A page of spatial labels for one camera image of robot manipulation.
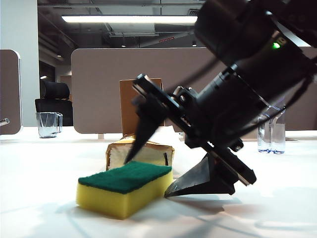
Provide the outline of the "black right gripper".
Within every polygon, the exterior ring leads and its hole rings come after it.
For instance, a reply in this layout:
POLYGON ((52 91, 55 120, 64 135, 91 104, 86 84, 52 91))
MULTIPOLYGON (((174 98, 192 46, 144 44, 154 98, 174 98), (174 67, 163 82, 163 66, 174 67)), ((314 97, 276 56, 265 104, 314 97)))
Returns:
POLYGON ((251 131, 251 120, 262 109, 262 103, 237 76, 222 73, 201 93, 183 87, 166 93, 147 75, 140 74, 133 81, 133 88, 138 92, 133 103, 139 122, 125 164, 138 154, 166 119, 183 130, 188 147, 206 151, 198 164, 167 188, 165 197, 232 195, 235 182, 250 185, 256 181, 254 171, 235 153, 243 147, 241 137, 251 131))

